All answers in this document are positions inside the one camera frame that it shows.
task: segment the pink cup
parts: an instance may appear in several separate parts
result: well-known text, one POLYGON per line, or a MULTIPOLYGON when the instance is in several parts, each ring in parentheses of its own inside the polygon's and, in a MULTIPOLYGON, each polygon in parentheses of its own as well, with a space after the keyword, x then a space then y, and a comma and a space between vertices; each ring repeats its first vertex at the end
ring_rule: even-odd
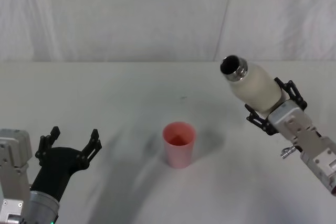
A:
POLYGON ((185 168, 191 164, 196 131, 190 124, 184 122, 168 124, 163 130, 163 138, 171 167, 185 168))

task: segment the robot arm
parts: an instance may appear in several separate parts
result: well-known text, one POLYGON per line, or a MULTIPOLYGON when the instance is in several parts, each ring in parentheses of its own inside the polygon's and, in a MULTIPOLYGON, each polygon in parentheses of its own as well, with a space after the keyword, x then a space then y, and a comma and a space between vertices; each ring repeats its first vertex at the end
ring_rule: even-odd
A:
POLYGON ((245 107, 250 112, 247 120, 268 135, 280 133, 289 140, 292 146, 283 149, 281 157, 286 158, 294 151, 300 151, 301 160, 336 196, 336 144, 328 137, 321 136, 304 113, 307 103, 292 81, 284 84, 279 78, 272 80, 259 66, 251 66, 249 69, 242 58, 228 56, 220 67, 234 94, 246 103, 245 107), (258 102, 263 102, 265 97, 269 98, 269 105, 262 107, 258 102))
POLYGON ((82 151, 52 148, 59 134, 59 128, 54 127, 50 135, 41 137, 35 154, 41 170, 30 187, 26 173, 32 156, 28 133, 0 130, 0 182, 4 194, 0 224, 56 222, 59 202, 71 176, 87 169, 101 149, 96 129, 82 151))

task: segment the white wall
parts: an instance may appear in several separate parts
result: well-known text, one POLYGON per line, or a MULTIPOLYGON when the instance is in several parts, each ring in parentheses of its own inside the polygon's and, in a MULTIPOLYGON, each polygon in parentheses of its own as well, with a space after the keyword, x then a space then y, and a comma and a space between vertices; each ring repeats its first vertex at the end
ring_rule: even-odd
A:
POLYGON ((336 58, 336 0, 0 0, 2 61, 336 58))

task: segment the table surface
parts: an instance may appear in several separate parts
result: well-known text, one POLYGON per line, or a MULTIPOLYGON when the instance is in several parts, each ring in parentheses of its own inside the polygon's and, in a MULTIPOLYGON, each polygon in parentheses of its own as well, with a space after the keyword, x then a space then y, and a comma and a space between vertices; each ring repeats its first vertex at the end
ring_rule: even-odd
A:
MULTIPOLYGON (((259 62, 292 79, 321 134, 336 139, 336 62, 259 62)), ((59 224, 278 224, 336 220, 331 196, 290 143, 248 123, 218 63, 6 63, 0 125, 25 129, 33 153, 55 125, 55 146, 82 149, 97 128, 103 149, 71 178, 59 224), (166 165, 161 132, 197 129, 194 162, 166 165)), ((29 161, 32 182, 39 171, 29 161)))

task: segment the white bottle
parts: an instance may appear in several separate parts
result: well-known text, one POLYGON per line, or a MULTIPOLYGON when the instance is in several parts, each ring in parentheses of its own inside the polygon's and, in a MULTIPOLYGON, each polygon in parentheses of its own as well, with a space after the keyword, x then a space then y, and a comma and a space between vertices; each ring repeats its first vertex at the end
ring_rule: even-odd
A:
POLYGON ((259 65, 231 55, 223 60, 220 70, 234 95, 263 116, 281 99, 281 88, 259 65))

